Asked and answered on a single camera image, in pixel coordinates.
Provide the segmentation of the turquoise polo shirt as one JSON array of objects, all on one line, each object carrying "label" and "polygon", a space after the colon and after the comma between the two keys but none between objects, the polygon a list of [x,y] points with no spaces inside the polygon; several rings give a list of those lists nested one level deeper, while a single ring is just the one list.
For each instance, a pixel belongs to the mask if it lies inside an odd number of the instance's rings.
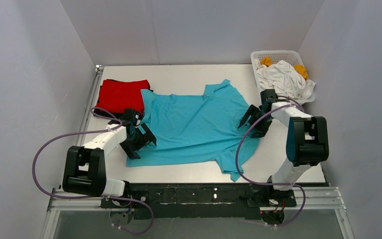
[{"label": "turquoise polo shirt", "polygon": [[215,161],[221,172],[237,181],[242,165],[255,153],[260,140],[247,136],[249,126],[238,128],[248,104],[225,79],[206,85],[202,95],[159,95],[141,91],[145,123],[157,139],[139,150],[140,159],[128,167]]}]

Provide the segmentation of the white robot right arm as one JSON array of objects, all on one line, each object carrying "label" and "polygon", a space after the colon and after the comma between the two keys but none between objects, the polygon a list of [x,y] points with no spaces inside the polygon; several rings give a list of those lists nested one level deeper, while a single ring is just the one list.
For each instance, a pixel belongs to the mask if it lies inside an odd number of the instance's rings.
[{"label": "white robot right arm", "polygon": [[286,159],[265,185],[279,191],[291,190],[297,180],[311,167],[329,157],[327,121],[305,113],[296,100],[279,96],[274,89],[261,91],[261,105],[250,105],[239,127],[250,124],[244,138],[264,137],[273,120],[287,127]]}]

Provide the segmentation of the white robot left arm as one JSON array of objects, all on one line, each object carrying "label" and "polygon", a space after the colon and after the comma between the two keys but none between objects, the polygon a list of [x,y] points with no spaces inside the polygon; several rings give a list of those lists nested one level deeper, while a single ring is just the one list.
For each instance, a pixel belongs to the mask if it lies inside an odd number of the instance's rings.
[{"label": "white robot left arm", "polygon": [[105,159],[118,146],[127,157],[139,159],[141,148],[157,144],[157,139],[145,123],[140,123],[140,114],[126,109],[121,117],[109,113],[109,123],[96,137],[81,146],[68,149],[62,188],[64,191],[87,196],[115,196],[124,194],[127,181],[106,175]]}]

